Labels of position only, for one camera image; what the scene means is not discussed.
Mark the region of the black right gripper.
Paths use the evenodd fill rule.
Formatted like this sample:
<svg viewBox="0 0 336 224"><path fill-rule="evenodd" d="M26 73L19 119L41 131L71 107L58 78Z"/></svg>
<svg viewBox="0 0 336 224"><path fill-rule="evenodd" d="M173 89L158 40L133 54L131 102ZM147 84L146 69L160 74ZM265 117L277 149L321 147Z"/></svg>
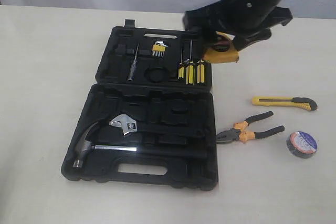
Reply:
<svg viewBox="0 0 336 224"><path fill-rule="evenodd" d="M202 47L211 47L218 42L217 31L235 35L232 40L237 51L241 51L257 42L268 40L270 28L276 25L286 26L292 19L290 9L273 7L265 16L254 16L254 7L244 7L234 11L227 4L216 2L198 9L188 10L183 16L185 30L197 33Z"/></svg>

